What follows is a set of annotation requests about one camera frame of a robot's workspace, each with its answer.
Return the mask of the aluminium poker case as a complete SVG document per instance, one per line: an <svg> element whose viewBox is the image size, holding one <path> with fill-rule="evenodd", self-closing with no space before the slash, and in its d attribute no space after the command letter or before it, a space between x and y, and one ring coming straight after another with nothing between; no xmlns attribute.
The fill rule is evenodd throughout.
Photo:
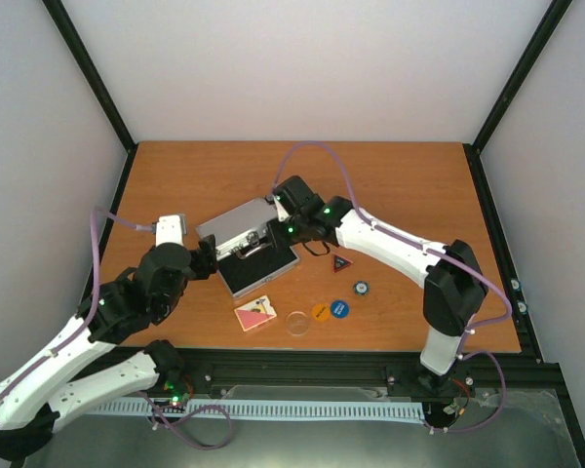
<svg viewBox="0 0 585 468"><path fill-rule="evenodd" d="M275 241L268 223L277 218L273 205L254 198L196 227L198 236L215 238L218 274L238 299L299 264L291 247Z"/></svg>

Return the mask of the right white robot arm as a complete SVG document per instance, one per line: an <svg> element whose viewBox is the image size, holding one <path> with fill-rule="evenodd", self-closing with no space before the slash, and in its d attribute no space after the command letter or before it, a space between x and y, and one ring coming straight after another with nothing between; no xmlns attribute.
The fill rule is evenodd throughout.
<svg viewBox="0 0 585 468"><path fill-rule="evenodd" d="M276 242L307 246L319 242L365 254L405 275L423 291L427 338L420 364L407 374L411 385L428 393L446 385L466 333L488 294L472 248L455 240L450 245L415 237L354 206L339 196L324 201L294 175L277 185L270 204L277 219L268 223Z"/></svg>

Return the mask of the pink yellow card deck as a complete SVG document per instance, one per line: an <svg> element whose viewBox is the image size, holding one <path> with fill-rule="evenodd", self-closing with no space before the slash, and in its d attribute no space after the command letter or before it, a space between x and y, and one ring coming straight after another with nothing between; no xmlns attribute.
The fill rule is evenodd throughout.
<svg viewBox="0 0 585 468"><path fill-rule="evenodd" d="M243 332L249 332L277 317L277 312L267 295L257 297L235 308L234 314Z"/></svg>

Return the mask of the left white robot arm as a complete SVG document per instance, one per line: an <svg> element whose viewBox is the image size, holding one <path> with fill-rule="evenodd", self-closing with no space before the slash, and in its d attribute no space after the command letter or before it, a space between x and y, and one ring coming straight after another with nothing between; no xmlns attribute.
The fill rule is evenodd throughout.
<svg viewBox="0 0 585 468"><path fill-rule="evenodd" d="M152 247L87 297L63 330L31 361L0 382L0 458L17 461L46 445L76 417L124 395L157 387L173 404L192 391L185 365L167 340L154 340L126 361L84 378L79 372L134 333L166 320L191 281L217 270L215 237L195 250Z"/></svg>

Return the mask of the triangular all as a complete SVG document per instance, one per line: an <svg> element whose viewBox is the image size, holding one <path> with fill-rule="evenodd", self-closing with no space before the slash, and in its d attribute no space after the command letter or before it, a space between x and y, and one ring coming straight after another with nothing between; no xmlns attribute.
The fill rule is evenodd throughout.
<svg viewBox="0 0 585 468"><path fill-rule="evenodd" d="M332 267L332 272L333 273L338 273L341 272L342 270L350 267L353 265L353 261L340 255L337 253L334 253L332 255L332 263L331 263L331 267Z"/></svg>

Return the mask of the blue green chip stack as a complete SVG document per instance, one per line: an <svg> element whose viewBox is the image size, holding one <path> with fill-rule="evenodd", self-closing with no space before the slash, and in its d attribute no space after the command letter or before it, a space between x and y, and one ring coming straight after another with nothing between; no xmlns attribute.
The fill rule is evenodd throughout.
<svg viewBox="0 0 585 468"><path fill-rule="evenodd" d="M354 292L357 295L366 295L370 292L370 286L365 281L358 281L354 285Z"/></svg>

